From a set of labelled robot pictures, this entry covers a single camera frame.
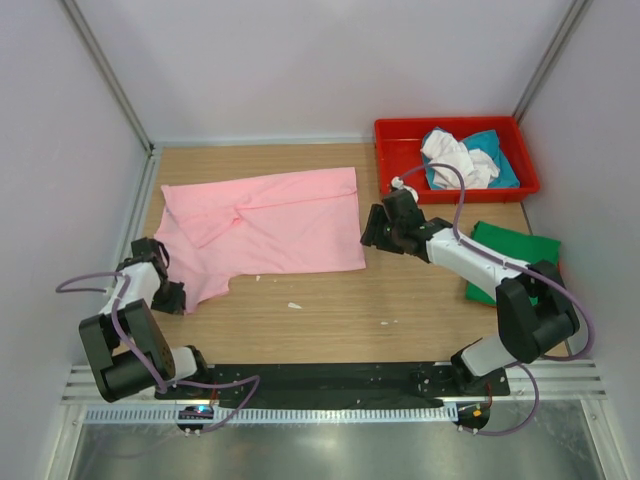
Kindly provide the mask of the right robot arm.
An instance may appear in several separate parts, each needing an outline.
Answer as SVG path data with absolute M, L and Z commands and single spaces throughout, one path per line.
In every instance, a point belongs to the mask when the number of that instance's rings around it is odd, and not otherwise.
M 446 268 L 494 300 L 497 334 L 451 358 L 453 381 L 463 392 L 483 387 L 509 365 L 543 357 L 580 329 L 554 264 L 501 255 L 462 234 L 455 222 L 426 219 L 406 190 L 395 190 L 371 206 L 361 243 Z

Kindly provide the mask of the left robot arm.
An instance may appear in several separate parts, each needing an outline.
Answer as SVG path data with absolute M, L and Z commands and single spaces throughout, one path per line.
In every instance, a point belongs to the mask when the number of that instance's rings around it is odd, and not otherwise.
M 172 348 L 158 326 L 153 301 L 167 282 L 151 262 L 121 265 L 106 305 L 79 324 L 79 335 L 98 391 L 116 402 L 155 387 L 208 377 L 201 352 Z

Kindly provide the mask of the pink t-shirt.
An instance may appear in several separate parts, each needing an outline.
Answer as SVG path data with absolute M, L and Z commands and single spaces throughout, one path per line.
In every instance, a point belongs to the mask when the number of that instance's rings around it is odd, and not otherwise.
M 242 275 L 365 268 L 356 171 L 352 167 L 161 188 L 155 238 L 186 310 L 228 293 Z

